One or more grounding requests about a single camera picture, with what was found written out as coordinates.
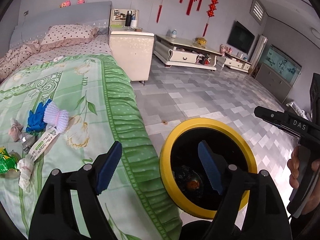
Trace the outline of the person right hand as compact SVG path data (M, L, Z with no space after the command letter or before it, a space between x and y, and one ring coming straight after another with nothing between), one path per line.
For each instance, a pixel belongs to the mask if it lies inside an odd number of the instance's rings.
M299 176L299 150L300 146L295 147L291 154L291 158L287 162L287 166L291 172L289 177L289 184L292 188L297 189L299 187L298 176ZM319 205L320 199L320 189L319 189L319 179L313 189L312 194L309 197L309 200L306 202L304 209L301 212L301 215L306 215L311 211L315 210Z

